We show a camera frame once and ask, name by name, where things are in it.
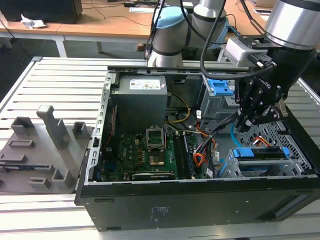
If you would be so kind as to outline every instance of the white table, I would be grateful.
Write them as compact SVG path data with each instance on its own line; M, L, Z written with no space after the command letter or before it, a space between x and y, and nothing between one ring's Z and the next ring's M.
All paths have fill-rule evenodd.
M31 117L34 123L40 122L36 110L41 104L53 105L54 115L63 118L66 124L81 120L94 127L107 68L120 63L146 65L143 60L128 59L44 57L40 62L32 61L0 104L0 149L12 133L10 125L15 117ZM184 64L195 66L198 63L186 61ZM221 68L228 67L227 63L212 64ZM302 80L290 93L291 105L299 105L298 100L306 105L318 101L317 96L304 85ZM74 205L74 198L74 194L0 194L0 239L213 240L250 237L257 240L279 238L315 240L320 238L319 200L282 222L98 232L85 208Z

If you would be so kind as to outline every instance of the white sticker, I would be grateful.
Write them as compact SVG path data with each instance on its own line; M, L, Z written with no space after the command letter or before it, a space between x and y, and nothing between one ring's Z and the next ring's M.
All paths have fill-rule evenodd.
M183 1L182 5L185 7L193 7L194 6L192 2L188 2L188 1Z
M220 161L220 152L218 152L218 151L214 152L214 159L217 161Z
M196 111L196 118L201 119L201 111L200 110Z
M130 80L131 90L159 90L160 80L158 79L132 79Z
M212 176L214 175L214 173L213 173L209 168L206 169L206 174L207 174L210 178L212 178Z

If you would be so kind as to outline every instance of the power supply label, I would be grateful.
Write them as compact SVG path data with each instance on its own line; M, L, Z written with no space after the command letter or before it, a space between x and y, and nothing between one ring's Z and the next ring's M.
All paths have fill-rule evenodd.
M130 80L130 90L160 90L160 80L158 79L132 79Z

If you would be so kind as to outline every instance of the table leg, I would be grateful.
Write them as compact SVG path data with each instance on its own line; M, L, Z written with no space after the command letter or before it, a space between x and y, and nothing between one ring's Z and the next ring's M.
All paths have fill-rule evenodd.
M102 54L103 51L102 51L102 45L101 45L101 42L100 41L97 41L96 42L96 46L98 47L98 53Z
M0 38L0 43L2 43L6 49L12 49L10 38L8 37Z
M67 58L66 44L62 38L55 39L56 47L58 48L61 58Z

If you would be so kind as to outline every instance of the yellow cable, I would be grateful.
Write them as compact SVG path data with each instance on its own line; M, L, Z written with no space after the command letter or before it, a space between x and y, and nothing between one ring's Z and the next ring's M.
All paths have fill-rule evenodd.
M171 93L171 95L174 95L176 96L179 100L181 100L181 102L184 103L184 105L186 106L186 108L188 109L188 114L186 115L186 117L184 119L181 119L181 120L173 120L173 121L165 121L166 123L169 123L169 124L178 124L178 123L183 123L185 122L186 120L188 120L188 118L190 117L190 108L188 106L188 104L186 103L185 100L183 100L179 95L175 94L175 93Z

